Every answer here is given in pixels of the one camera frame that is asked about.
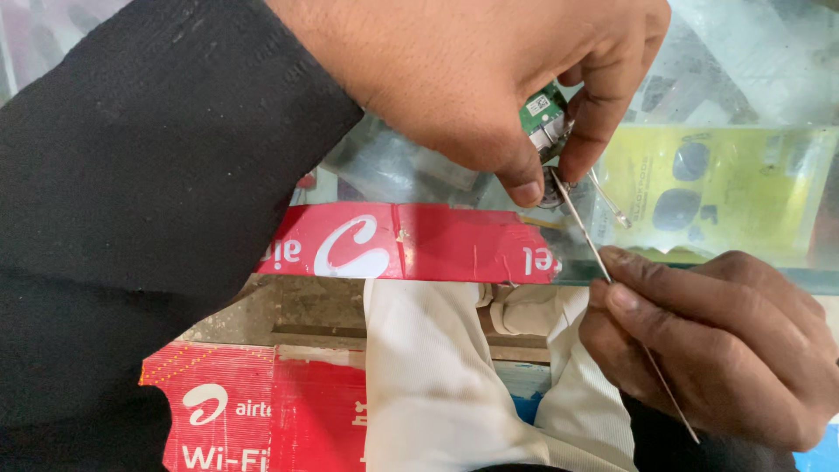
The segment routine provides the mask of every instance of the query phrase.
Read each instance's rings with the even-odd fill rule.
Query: airtel logo
[[[377,221],[373,215],[355,217],[342,224],[332,232],[320,245],[315,255],[315,275],[326,277],[349,277],[358,279],[377,278],[384,273],[390,262],[390,254],[382,248],[370,249],[344,265],[335,267],[329,262],[329,251],[332,245],[358,223],[364,223],[361,229],[352,237],[356,244],[364,244],[376,233]]]
[[[198,421],[198,418],[204,414],[204,409],[198,408],[192,412],[192,415],[190,415],[191,425],[200,426],[218,418],[218,416],[221,415],[221,412],[224,411],[224,407],[227,406],[227,391],[224,390],[223,386],[218,384],[204,384],[198,385],[196,388],[186,392],[186,395],[184,395],[183,402],[184,406],[187,408],[200,405],[207,400],[218,401],[216,410],[209,417]]]

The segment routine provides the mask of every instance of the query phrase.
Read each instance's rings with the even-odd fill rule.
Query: glass counter
[[[0,99],[58,64],[125,3],[0,0]],[[621,227],[584,180],[571,198],[591,236],[675,266],[740,249],[808,291],[839,295],[839,3],[670,4],[659,56],[596,167],[633,226]],[[295,203],[517,211],[563,259],[555,283],[601,275],[564,206],[517,208],[494,176],[452,164],[373,115],[327,156],[315,181]]]

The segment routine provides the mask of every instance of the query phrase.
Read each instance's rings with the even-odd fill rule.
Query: yellow package
[[[740,249],[806,267],[837,140],[839,128],[623,126],[598,175],[633,226],[598,205],[592,236],[662,262]]]

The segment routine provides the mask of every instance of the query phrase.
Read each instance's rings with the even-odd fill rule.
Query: white trousers
[[[484,287],[367,281],[367,471],[462,472],[514,463],[635,470],[629,415],[580,343],[576,315],[587,289],[519,287],[491,307],[500,332],[550,327],[552,386],[534,427],[516,415],[492,367],[476,310]]]

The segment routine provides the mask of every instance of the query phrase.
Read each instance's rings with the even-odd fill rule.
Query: circuit board
[[[559,83],[554,80],[531,95],[519,110],[522,129],[539,151],[544,164],[562,151],[571,121],[566,119],[568,102],[562,96]]]
[[[525,133],[531,134],[541,126],[562,117],[567,103],[557,83],[551,82],[531,95],[519,110],[519,119]]]

